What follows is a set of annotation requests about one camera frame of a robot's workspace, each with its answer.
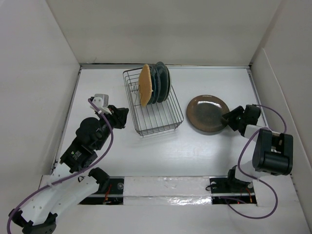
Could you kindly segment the teal scalloped plate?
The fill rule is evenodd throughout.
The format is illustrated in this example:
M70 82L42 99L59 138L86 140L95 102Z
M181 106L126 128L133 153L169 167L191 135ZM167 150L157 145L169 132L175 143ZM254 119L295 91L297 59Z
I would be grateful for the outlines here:
M148 101L148 104L154 104L157 100L158 95L158 74L155 65L149 64L151 81L152 81L152 94L151 98Z

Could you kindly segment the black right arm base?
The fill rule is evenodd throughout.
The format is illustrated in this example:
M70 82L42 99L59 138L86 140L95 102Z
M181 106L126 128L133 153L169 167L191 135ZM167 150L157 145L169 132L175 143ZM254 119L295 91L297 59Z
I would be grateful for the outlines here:
M256 204L251 182L235 178L237 166L232 167L226 177L212 177L205 190L211 192L213 204Z

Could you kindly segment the brown speckled plate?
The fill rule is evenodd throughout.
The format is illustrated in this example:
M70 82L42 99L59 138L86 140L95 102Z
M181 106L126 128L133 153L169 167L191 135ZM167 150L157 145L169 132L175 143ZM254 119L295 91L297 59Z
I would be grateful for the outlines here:
M194 97L187 105L188 121L197 130L204 133L217 133L228 124L223 115L229 112L229 107L220 98L212 95Z

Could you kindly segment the woven bamboo plate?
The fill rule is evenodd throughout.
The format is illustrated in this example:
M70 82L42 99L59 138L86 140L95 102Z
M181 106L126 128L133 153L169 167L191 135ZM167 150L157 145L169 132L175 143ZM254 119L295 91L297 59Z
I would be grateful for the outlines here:
M152 96L152 78L151 71L148 64L145 64L140 72L138 78L139 94L140 94L140 104L141 106L146 106Z

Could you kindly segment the grey-blue round plate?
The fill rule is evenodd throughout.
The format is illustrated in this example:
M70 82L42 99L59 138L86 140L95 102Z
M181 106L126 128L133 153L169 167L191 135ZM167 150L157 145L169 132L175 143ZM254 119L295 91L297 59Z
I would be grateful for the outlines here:
M159 61L156 64L156 69L160 77L160 93L157 98L157 102L161 103L167 99L170 88L171 88L170 79L169 79L169 70L167 66L161 61Z

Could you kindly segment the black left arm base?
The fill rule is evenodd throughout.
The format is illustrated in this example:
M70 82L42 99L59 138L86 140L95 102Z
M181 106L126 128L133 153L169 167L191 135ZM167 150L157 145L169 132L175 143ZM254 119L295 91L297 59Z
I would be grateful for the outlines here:
M122 205L125 177L110 177L101 168L93 168L88 173L97 182L97 191L85 199L79 205Z

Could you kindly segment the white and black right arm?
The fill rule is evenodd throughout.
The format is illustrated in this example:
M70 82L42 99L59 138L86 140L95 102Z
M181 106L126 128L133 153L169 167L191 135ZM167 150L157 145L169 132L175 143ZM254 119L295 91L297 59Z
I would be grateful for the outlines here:
M268 109L282 120L284 130L281 133L268 126L257 125L260 108ZM243 184L251 183L266 174L287 176L293 169L293 136L287 134L287 124L279 112L260 104L238 106L223 114L222 119L233 131L239 131L248 142L225 179L225 186L236 192Z

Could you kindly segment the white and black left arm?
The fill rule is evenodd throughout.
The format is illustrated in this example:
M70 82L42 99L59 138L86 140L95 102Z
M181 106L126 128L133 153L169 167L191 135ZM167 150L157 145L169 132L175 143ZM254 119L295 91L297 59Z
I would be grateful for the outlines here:
M92 193L107 191L110 177L96 167L102 160L97 151L106 140L114 140L114 129L125 128L129 110L113 105L99 108L92 104L91 107L97 116L81 122L76 137L59 158L46 185L9 213L7 233L11 233L11 223L15 223L24 234L51 234L64 210Z

